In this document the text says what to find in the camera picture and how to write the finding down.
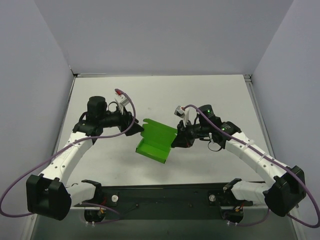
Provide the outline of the green paper box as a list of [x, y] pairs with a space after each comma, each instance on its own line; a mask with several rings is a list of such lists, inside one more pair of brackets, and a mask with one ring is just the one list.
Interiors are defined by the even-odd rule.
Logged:
[[135, 152], [159, 163], [165, 164], [171, 151], [171, 144], [177, 135], [177, 129], [150, 118], [143, 120], [142, 139]]

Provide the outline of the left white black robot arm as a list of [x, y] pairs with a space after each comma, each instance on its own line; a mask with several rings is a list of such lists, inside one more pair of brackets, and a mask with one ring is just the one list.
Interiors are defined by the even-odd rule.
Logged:
[[67, 144], [39, 175], [28, 177], [26, 197], [29, 212], [61, 221], [73, 206], [82, 203], [98, 206], [106, 201], [99, 182], [85, 179], [70, 186], [67, 182], [84, 154], [98, 139], [104, 138], [104, 129], [117, 127], [120, 132], [116, 137], [143, 132], [136, 119], [136, 111], [126, 109], [127, 104], [133, 104], [130, 97], [120, 89], [116, 89], [115, 94], [115, 111], [107, 109], [104, 97], [90, 97], [87, 111], [73, 127]]

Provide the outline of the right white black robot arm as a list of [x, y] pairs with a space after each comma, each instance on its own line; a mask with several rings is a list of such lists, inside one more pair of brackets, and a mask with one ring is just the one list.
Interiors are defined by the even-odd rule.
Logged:
[[236, 201], [265, 204], [276, 215], [286, 216], [306, 197], [302, 184], [305, 174], [298, 166], [289, 167], [260, 149], [241, 129], [230, 121], [222, 121], [209, 104], [199, 107], [196, 120], [189, 120], [189, 110], [178, 106], [174, 114], [181, 118], [172, 148], [190, 148], [196, 139], [218, 144], [221, 149], [237, 156], [262, 179], [252, 183], [235, 179], [224, 187]]

